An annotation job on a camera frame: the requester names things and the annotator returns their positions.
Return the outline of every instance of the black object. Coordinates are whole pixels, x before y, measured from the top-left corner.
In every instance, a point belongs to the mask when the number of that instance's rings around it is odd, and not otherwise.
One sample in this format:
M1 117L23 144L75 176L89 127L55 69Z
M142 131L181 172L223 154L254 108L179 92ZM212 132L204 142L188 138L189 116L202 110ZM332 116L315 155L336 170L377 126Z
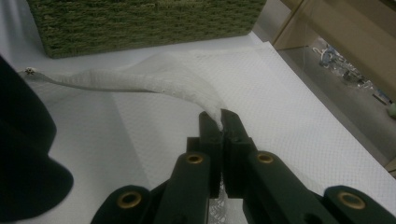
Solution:
M125 192L111 194L92 223L205 224L207 200L219 197L220 173L228 196L244 200L249 224L396 223L391 213L356 189L331 187L323 198L308 190L279 157L257 150L234 112L222 110L222 133L206 112L199 120L200 137L188 138L187 153L179 157L167 183L141 197L141 207L118 206L114 213L106 209L117 207L110 198ZM134 212L143 207L147 212ZM134 217L107 221L119 211Z
M50 210L73 177L48 156L56 128L46 107L1 57L0 71L0 222L9 222Z

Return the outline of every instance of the green wicker basket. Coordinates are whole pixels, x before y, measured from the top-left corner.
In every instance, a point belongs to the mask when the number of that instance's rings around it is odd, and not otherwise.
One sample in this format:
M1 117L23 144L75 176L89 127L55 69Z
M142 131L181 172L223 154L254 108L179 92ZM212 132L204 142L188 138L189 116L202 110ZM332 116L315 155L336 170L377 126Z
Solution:
M62 58L248 34L265 0L27 0Z

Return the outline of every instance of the table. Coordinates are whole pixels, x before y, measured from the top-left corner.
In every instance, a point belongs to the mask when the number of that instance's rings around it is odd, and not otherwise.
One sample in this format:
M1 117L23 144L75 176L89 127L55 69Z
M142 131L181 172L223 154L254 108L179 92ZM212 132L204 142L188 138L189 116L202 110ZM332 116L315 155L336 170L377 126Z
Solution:
M0 4L0 53L15 69L116 68L160 52L188 51L203 69L202 78L240 116L259 150L278 155L316 193L329 186L349 185L396 215L396 181L274 48L253 33L52 60L40 47L26 7L23 1ZM161 184L185 151L186 138L198 136L198 114L203 110L170 96L83 91L34 80L28 84L58 128L49 155L71 171L75 186L48 213L18 223L89 223L115 189L129 184L152 189ZM223 200L227 223L246 223L241 202Z

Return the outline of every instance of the textured white fabric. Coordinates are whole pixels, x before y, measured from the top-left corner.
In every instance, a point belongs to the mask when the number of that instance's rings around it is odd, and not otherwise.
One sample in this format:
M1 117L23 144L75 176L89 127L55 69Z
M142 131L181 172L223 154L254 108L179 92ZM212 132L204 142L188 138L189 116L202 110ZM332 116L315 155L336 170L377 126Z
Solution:
M240 116L258 149L278 155L307 187L322 194L347 185L396 215L396 181L270 44L172 55L202 70L198 75ZM18 223L89 223L113 190L129 184L152 189L169 178L186 138L199 134L202 109L167 95L29 84L58 128L50 155L73 173L75 186L55 209ZM247 223L240 200L223 205L226 218L214 223Z
M227 108L216 90L197 74L203 73L190 57L178 60L180 54L156 54L145 61L117 70L90 69L80 73L36 73L51 83L92 91L154 91L200 105L221 125L221 109Z

